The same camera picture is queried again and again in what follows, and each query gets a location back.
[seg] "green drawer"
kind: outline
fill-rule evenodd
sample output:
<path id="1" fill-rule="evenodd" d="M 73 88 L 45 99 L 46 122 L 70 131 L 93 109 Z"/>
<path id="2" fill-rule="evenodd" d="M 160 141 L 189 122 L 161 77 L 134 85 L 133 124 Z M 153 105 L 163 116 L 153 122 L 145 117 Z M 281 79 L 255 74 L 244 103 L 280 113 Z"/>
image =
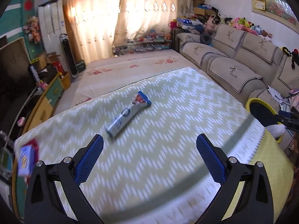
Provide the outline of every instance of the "green drawer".
<path id="1" fill-rule="evenodd" d="M 63 91 L 62 85 L 60 83 L 59 78 L 57 78 L 46 93 L 46 98 L 50 100 L 50 104 L 52 105 L 53 108 L 58 98 L 60 97 L 62 91 Z"/>

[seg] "paper note on painting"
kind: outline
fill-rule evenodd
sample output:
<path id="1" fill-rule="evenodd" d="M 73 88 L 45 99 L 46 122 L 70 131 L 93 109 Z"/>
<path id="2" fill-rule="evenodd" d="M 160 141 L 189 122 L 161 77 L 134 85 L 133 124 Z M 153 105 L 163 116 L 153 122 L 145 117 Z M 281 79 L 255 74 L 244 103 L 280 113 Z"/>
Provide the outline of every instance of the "paper note on painting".
<path id="1" fill-rule="evenodd" d="M 255 1 L 255 8 L 260 10 L 265 10 L 266 3 L 262 1 Z"/>

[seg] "teal wall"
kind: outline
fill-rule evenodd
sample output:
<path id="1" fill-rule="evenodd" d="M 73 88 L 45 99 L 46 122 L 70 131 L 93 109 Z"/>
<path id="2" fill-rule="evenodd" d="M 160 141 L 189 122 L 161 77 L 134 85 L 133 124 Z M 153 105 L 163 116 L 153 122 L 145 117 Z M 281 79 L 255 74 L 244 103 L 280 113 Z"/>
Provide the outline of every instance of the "teal wall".
<path id="1" fill-rule="evenodd" d="M 0 18 L 0 37 L 14 29 L 20 30 L 20 28 L 26 24 L 28 16 L 34 15 L 34 6 L 32 6 L 32 9 L 29 11 L 25 10 L 24 4 L 26 1 L 27 0 L 12 0 L 9 3 L 9 5 L 19 4 L 20 7 L 5 11 L 3 13 L 2 17 Z M 29 41 L 28 35 L 23 32 L 23 29 L 15 35 L 7 37 L 7 41 L 11 42 L 19 37 L 24 37 L 30 59 L 35 58 L 36 55 L 43 51 L 42 42 L 35 44 L 33 41 Z"/>

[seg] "blue gripper pad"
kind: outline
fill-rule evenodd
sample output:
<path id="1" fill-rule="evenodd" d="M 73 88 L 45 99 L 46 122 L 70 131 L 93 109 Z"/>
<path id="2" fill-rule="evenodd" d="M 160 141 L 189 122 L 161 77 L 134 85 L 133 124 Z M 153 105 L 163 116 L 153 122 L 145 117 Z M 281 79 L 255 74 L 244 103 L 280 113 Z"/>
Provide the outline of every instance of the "blue gripper pad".
<path id="1" fill-rule="evenodd" d="M 202 135 L 199 135 L 196 139 L 196 148 L 198 149 L 198 152 L 204 160 L 204 163 L 206 164 L 214 181 L 222 185 L 226 180 L 225 166 L 222 164 L 208 141 Z"/>
<path id="2" fill-rule="evenodd" d="M 104 148 L 104 140 L 102 136 L 98 136 L 85 155 L 81 158 L 76 167 L 75 182 L 79 186 L 81 183 L 86 182 L 90 172 L 92 171 L 96 161 L 98 160 Z"/>

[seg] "red circle decoration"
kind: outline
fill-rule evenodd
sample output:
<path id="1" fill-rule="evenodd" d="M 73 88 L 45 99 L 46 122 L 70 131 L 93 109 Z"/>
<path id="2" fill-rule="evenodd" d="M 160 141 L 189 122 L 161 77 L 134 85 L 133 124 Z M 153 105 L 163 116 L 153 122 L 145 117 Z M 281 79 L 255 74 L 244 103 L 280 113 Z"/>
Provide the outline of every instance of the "red circle decoration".
<path id="1" fill-rule="evenodd" d="M 27 0 L 24 3 L 24 9 L 26 11 L 30 11 L 33 8 L 33 2 L 31 0 Z"/>

